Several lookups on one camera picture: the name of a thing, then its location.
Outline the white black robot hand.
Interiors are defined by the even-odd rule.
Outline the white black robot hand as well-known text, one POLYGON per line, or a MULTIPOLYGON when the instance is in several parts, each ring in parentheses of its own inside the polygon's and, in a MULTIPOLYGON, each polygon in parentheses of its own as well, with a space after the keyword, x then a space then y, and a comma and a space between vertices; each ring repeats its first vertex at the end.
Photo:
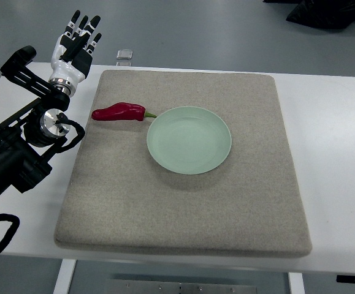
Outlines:
POLYGON ((63 85, 74 92, 85 80, 93 62, 93 53, 102 34, 94 34, 101 17, 80 16, 76 10, 64 32, 56 41, 51 58, 52 75, 49 83, 63 85))

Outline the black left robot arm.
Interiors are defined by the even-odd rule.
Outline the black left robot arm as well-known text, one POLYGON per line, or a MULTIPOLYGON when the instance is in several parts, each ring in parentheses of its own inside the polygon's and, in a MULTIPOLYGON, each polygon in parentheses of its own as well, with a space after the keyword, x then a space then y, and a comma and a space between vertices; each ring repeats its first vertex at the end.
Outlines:
POLYGON ((85 135, 84 128, 64 114, 69 96, 27 68, 35 56, 28 45, 1 67, 3 77, 37 98, 0 123, 0 195, 10 186, 21 193, 36 187, 52 170, 49 160, 85 135))

